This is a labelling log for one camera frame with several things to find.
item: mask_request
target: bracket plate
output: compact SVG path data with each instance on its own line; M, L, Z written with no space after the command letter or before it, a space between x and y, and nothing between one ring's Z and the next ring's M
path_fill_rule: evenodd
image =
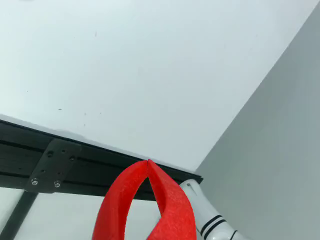
M63 139L53 139L34 168L25 190L51 194L58 192L81 151L81 145Z

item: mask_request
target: white wall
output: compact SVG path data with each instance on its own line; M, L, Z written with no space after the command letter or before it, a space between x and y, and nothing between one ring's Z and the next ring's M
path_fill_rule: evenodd
M320 6L197 172L254 240L319 239Z
M195 171L318 1L2 0L0 114Z
M98 196L39 194L15 240L90 240L102 201ZM159 217L155 201L133 200L125 239L147 239Z

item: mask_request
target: metal frame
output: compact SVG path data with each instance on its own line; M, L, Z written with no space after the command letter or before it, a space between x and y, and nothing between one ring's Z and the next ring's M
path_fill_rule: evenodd
M71 149L70 146L80 146L81 150L76 153L72 164L65 164L61 159L62 155L55 160L46 160L49 152L57 151L53 150L54 142L62 142L66 149ZM138 157L0 120L0 187L33 191L23 193L0 234L0 240L14 239L38 193L104 196L125 168L141 160ZM43 166L48 169L44 172L39 171ZM199 175L164 165L159 166L178 184L188 179L195 179L198 183L203 180ZM55 173L62 172L63 176L55 176ZM35 186L32 182L35 179L40 181L39 183L44 179L46 185L32 188ZM142 183L134 198L155 200L148 179Z

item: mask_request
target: black bar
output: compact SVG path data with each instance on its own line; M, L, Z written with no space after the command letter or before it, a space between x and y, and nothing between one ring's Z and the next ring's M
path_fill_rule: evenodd
M30 185L31 176L40 159L46 151L50 150L47 148L54 140L81 145L81 152L77 154L71 169L65 172L61 186L55 189L60 193L105 196L111 184L124 169L144 160L0 120L0 187L26 189L26 185ZM198 183L203 180L201 176L190 172L161 164L158 166L177 184L189 179L194 179ZM155 200L148 179L142 183L134 198Z
M24 191L0 234L0 240L13 240L17 235L38 193Z

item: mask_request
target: white ceiling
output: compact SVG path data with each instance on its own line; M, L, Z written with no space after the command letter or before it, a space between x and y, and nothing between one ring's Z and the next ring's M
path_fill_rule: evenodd
M0 1L0 114L195 171L317 2Z

